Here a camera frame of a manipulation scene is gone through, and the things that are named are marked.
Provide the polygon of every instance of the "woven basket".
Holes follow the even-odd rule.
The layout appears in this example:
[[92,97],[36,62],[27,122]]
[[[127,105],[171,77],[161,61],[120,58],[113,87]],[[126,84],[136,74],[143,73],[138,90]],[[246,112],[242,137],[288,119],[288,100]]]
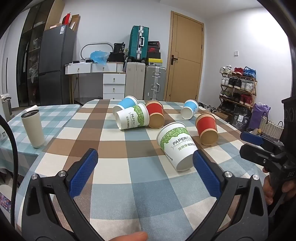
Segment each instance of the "woven basket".
[[261,135],[267,137],[268,139],[279,141],[281,137],[281,133],[283,132],[283,122],[280,121],[278,125],[273,123],[271,120],[268,119],[268,116],[264,116],[264,113],[267,115],[266,112],[263,112],[262,119],[260,122],[260,129],[262,130]]

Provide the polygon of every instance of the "door frame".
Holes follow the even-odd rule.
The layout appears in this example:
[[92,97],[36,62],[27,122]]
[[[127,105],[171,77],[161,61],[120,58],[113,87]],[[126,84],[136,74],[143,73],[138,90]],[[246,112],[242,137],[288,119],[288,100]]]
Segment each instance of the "door frame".
[[200,82],[202,78],[202,65],[203,65],[203,54],[204,54],[204,49],[205,49],[205,25],[204,23],[197,21],[193,18],[190,18],[188,16],[185,16],[183,14],[180,14],[178,12],[171,11],[170,12],[170,40],[169,40],[169,45],[168,45],[168,61],[167,61],[167,69],[166,69],[166,78],[165,78],[165,94],[164,94],[164,101],[166,101],[166,96],[168,92],[168,76],[170,73],[170,59],[171,59],[171,54],[172,54],[172,40],[173,40],[173,19],[174,19],[174,14],[179,15],[181,17],[187,18],[191,21],[194,21],[196,23],[199,23],[202,25],[202,57],[201,57],[201,64],[200,64],[200,76],[199,76],[199,83],[197,86],[197,93],[196,93],[196,99],[198,98],[198,93],[200,91]]

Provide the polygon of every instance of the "teal suitcase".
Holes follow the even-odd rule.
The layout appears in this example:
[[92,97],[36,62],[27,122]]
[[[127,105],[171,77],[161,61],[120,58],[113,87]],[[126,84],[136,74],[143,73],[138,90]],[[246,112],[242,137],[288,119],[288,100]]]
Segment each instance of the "teal suitcase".
[[130,43],[128,47],[129,61],[133,59],[137,62],[147,58],[149,28],[144,26],[133,26],[131,30]]

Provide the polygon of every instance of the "metal screw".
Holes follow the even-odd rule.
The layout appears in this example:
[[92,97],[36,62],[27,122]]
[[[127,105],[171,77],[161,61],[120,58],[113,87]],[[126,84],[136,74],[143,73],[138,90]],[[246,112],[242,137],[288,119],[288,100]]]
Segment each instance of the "metal screw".
[[66,175],[66,172],[65,171],[60,171],[57,175],[59,177],[64,177]]
[[259,176],[258,175],[253,175],[253,179],[256,180],[256,181],[259,180]]
[[36,178],[38,177],[38,174],[33,174],[32,176],[31,176],[31,178],[33,179],[33,180],[35,180]]
[[232,173],[229,171],[225,172],[224,175],[225,177],[232,177]]

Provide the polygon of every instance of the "tablecloth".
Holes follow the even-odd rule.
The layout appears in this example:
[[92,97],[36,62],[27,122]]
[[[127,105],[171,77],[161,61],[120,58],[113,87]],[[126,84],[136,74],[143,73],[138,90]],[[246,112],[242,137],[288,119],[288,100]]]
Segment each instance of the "tablecloth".
[[[80,196],[74,200],[90,224],[105,239],[146,231],[149,240],[185,240],[201,223],[216,201],[208,193],[195,168],[176,172],[157,144],[160,129],[149,127],[119,130],[112,108],[114,100],[85,104],[53,138],[23,180],[17,195],[16,220],[21,226],[22,206],[33,173],[53,176],[68,170],[89,149],[99,159]],[[200,143],[195,120],[181,118],[183,103],[162,102],[165,124],[183,122],[197,147],[225,171],[249,178],[265,174],[261,167],[239,156],[240,132],[216,116],[219,139],[213,146]],[[64,227],[69,229],[55,197],[53,204]],[[223,225],[230,221],[235,201]]]
[[[44,147],[79,109],[80,105],[77,104],[39,107],[41,124],[45,135]],[[21,115],[23,113],[24,111],[19,113],[11,119],[8,124],[12,129],[17,144],[19,174],[25,176],[44,147],[38,149],[32,147],[24,125],[22,124]],[[0,141],[0,168],[5,168],[13,172],[12,148],[8,138]]]

